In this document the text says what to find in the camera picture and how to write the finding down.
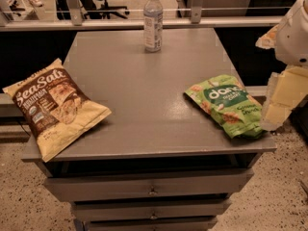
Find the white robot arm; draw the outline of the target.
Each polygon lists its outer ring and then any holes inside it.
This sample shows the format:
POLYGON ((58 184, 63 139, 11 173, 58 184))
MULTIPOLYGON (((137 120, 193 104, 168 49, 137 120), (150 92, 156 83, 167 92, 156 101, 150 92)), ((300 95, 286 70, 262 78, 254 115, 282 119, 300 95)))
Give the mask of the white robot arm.
POLYGON ((287 65, 268 81, 261 127, 273 131, 308 95, 308 0, 296 0, 279 24, 258 38, 256 46, 273 48, 275 58, 287 65))

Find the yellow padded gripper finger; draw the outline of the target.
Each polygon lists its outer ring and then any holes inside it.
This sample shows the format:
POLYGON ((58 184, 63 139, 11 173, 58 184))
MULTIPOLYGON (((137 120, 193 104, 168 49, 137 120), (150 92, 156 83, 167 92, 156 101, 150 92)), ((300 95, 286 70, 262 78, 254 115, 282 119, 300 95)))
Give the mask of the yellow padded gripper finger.
POLYGON ((274 131, 308 95, 308 67, 288 65, 269 78, 266 101, 262 108, 261 127, 274 131))

